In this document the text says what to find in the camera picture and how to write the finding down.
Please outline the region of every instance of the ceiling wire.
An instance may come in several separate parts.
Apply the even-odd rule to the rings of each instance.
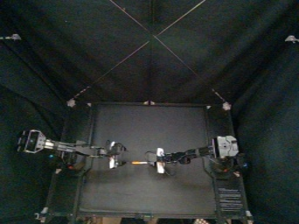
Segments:
[[[174,54],[174,52],[172,51],[172,49],[165,45],[165,43],[157,38],[182,18],[185,18],[185,16],[194,10],[198,8],[198,6],[206,1],[202,0],[200,1],[156,35],[153,35],[150,33],[150,31],[137,22],[137,20],[126,13],[125,9],[122,9],[113,0],[108,0],[125,14],[126,16],[138,24],[138,26],[152,35],[152,37],[157,40],[157,42],[162,45],[162,47],[169,51],[169,53],[172,54],[172,56],[181,62],[181,64],[190,70],[190,72],[197,76],[198,74],[192,70],[192,68],[186,65],[186,63],[182,61],[182,59]],[[130,58],[136,52],[149,43],[149,41],[146,41],[120,62],[116,63],[116,65],[92,82],[92,84],[89,86],[86,86],[73,97],[72,99],[76,99],[82,93],[86,92],[86,90],[89,88],[92,88],[92,86],[109,74],[109,72],[120,65],[125,62],[125,60],[128,58]],[[218,94],[218,92],[214,90],[214,88],[209,88],[212,93],[221,99],[222,102],[226,102],[225,99],[221,97],[221,95]]]
[[[86,86],[84,89],[81,89],[80,91],[78,91],[78,93],[72,97],[72,99],[76,99],[82,93],[85,93],[86,92],[86,90],[89,89],[89,88],[92,88],[92,86],[109,74],[109,72],[112,72],[112,70],[116,68],[116,67],[118,67],[137,52],[138,52],[138,50],[141,49],[141,48],[144,48],[144,46],[146,45],[149,43],[149,41],[146,41],[142,45],[140,45],[136,49],[134,49],[134,51],[133,52],[130,52],[126,56],[125,56],[125,58],[124,59],[121,59],[117,63],[116,63],[116,65],[112,67],[112,68],[109,68],[108,70],[106,70],[106,72],[102,74],[102,75],[100,75],[98,76],[98,78],[89,84],[89,86]]]
[[[160,36],[185,16],[194,11],[198,6],[205,2],[206,0],[200,1],[157,34],[156,37]]]

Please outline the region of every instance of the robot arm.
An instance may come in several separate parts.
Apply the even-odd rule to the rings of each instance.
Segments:
[[[42,150],[56,151],[60,157],[65,154],[70,156],[78,154],[89,158],[109,158],[109,168],[116,168],[121,165],[117,161],[118,155],[126,151],[126,148],[121,143],[112,142],[105,148],[97,146],[89,146],[84,142],[62,143],[52,141],[45,138],[45,135],[36,129],[25,130],[18,138],[17,151],[26,153],[37,153]]]

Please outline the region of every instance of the metal frame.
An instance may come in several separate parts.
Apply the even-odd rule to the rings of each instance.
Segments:
[[[142,107],[204,107],[202,105],[197,104],[168,104],[168,103],[158,103],[154,105],[144,105],[142,103],[113,103],[113,102],[102,102],[97,105],[134,105],[134,106],[142,106]],[[96,107],[92,107],[89,109],[89,115],[88,115],[88,141],[90,142],[90,137],[92,137],[92,132],[93,132],[93,119],[94,119],[94,109]],[[228,135],[233,134],[233,129],[230,125],[230,120],[229,120],[229,112],[222,110],[222,113],[226,113],[225,119],[228,119],[228,129],[229,133]],[[206,141],[208,143],[210,142],[212,136],[210,136],[210,121],[213,117],[209,114],[209,110],[206,109],[206,106],[204,107],[204,117],[205,117],[205,135],[206,135]],[[218,194],[218,181],[225,179],[229,181],[228,177],[218,177],[218,176],[212,176],[209,173],[209,163],[208,161],[204,161],[202,159],[202,168],[205,172],[208,172],[210,178],[212,178],[212,183],[213,183],[213,192],[214,192],[214,215],[197,215],[197,214],[185,214],[185,215],[176,215],[176,214],[162,214],[162,213],[116,213],[116,212],[88,212],[80,210],[80,194],[81,194],[81,186],[84,183],[84,178],[85,174],[92,166],[92,159],[86,159],[86,164],[84,167],[84,170],[76,173],[72,177],[76,178],[76,192],[73,195],[73,205],[70,207],[70,210],[68,212],[60,213],[60,211],[54,211],[54,209],[50,208],[52,206],[52,197],[54,194],[56,186],[57,186],[57,178],[58,175],[53,173],[52,175],[52,181],[50,181],[50,190],[49,190],[49,195],[48,195],[48,200],[46,200],[46,207],[49,208],[49,217],[46,220],[46,223],[50,222],[52,217],[54,216],[64,216],[68,217],[69,219],[69,224],[74,224],[76,222],[76,217],[124,217],[124,218],[137,218],[137,219],[144,219],[145,221],[149,221],[152,218],[173,218],[173,219],[217,219],[217,223],[222,224],[225,223],[225,219],[237,219],[242,221],[242,223],[248,223],[248,217],[245,214],[245,211],[248,210],[248,204],[246,204],[246,198],[245,198],[245,190],[244,190],[244,184],[242,184],[242,178],[237,179],[237,187],[238,191],[241,194],[241,203],[242,203],[242,208],[244,208],[244,213],[240,215],[233,214],[233,216],[226,216],[221,211],[220,211],[220,194]]]

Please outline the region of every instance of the black fabric wall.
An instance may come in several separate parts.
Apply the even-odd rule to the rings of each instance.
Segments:
[[[285,43],[233,107],[237,139],[250,163],[248,204],[260,224],[297,223],[297,62],[299,45]]]
[[[9,30],[1,21],[1,31]],[[60,139],[66,106],[25,45],[0,42],[0,223],[34,223],[50,183],[48,155],[17,153],[17,135]]]

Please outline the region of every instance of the small object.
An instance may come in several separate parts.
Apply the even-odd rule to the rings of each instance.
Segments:
[[[21,37],[18,34],[13,34],[12,37],[0,37],[0,39],[21,40]]]
[[[238,175],[238,171],[234,171],[233,174],[234,174],[234,176],[238,178],[238,176],[240,176],[240,175]]]
[[[293,44],[294,44],[294,41],[297,41],[297,42],[299,42],[299,39],[297,39],[297,38],[294,38],[294,36],[293,36],[293,35],[289,35],[289,36],[285,38],[284,42],[288,42],[288,41],[292,41],[292,42],[293,42]]]
[[[156,149],[156,156],[157,157],[164,156],[164,149],[161,148]],[[164,162],[156,162],[156,170],[157,170],[157,173],[164,173]]]
[[[222,103],[222,109],[224,109],[224,110],[230,110],[230,105],[229,105],[228,102],[224,102],[224,103]]]
[[[56,169],[54,173],[58,174],[61,172],[61,169]]]
[[[74,107],[76,101],[73,100],[73,98],[66,101],[66,104],[68,104],[68,107],[70,107],[70,108]]]
[[[133,161],[132,165],[148,165],[148,162],[138,162],[138,161]]]

